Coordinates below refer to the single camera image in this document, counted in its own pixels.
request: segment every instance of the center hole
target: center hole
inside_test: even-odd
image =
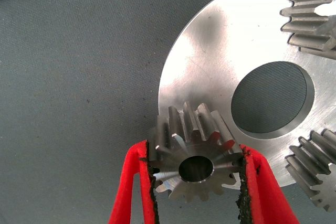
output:
[[[193,156],[183,161],[178,171],[183,180],[188,182],[200,182],[211,175],[213,166],[208,158]]]

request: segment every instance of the machined metal surface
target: machined metal surface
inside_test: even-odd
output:
[[[307,54],[286,43],[280,28],[289,21],[280,10],[290,0],[213,0],[183,29],[166,60],[160,82],[159,114],[168,106],[182,109],[206,103],[218,110],[233,137],[257,149],[268,159],[280,186],[295,181],[286,170],[291,145],[311,130],[336,129],[336,61]],[[286,126],[269,133],[240,129],[231,111],[240,81],[269,62],[287,61],[300,68],[307,82],[307,97],[299,114]],[[239,183],[226,187],[239,189]]]
[[[288,43],[300,47],[302,52],[336,59],[336,12],[332,16],[320,16],[316,8],[334,0],[292,0],[294,5],[281,11],[291,17],[282,27],[293,33]]]
[[[336,210],[336,135],[312,132],[311,140],[300,138],[301,147],[291,146],[287,170],[317,207]]]
[[[173,106],[168,111],[169,118],[157,117],[149,137],[156,191],[170,190],[170,199],[183,196],[186,202],[194,196],[206,201],[211,191],[221,195],[222,184],[236,183],[232,173],[243,156],[224,120],[203,103],[196,111],[188,102],[181,111]]]

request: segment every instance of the red plastic jaw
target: red plastic jaw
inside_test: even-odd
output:
[[[265,157],[247,146],[241,145],[241,148],[244,150],[246,161],[245,177],[250,199],[247,207],[249,207],[251,222],[253,224],[298,224],[299,221],[291,210]],[[147,154],[147,141],[133,145],[127,152],[108,224],[130,223],[133,177],[136,173],[140,173],[144,223],[159,223]]]

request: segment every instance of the large metal disc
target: large metal disc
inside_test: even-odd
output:
[[[299,52],[287,44],[288,22],[280,11],[289,0],[213,0],[184,28],[166,60],[160,83],[159,113],[207,103],[218,110],[232,135],[265,155],[280,186],[294,183],[285,157],[290,145],[299,145],[311,130],[336,129],[336,60]],[[242,79],[269,62],[292,62],[307,84],[307,96],[297,116],[268,133],[240,129],[232,116],[232,97]]]

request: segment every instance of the planetary gear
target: planetary gear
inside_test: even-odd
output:
[[[223,193],[222,184],[233,185],[243,153],[217,111],[202,103],[196,111],[169,107],[169,118],[157,117],[149,138],[149,161],[154,168],[156,191],[170,190],[170,199]]]
[[[299,139],[301,146],[291,146],[287,157],[288,172],[317,207],[336,210],[336,135],[326,130],[312,132],[311,140]]]
[[[282,31],[293,33],[288,43],[302,52],[336,59],[336,15],[320,16],[316,8],[334,0],[291,0],[281,14],[291,18]]]

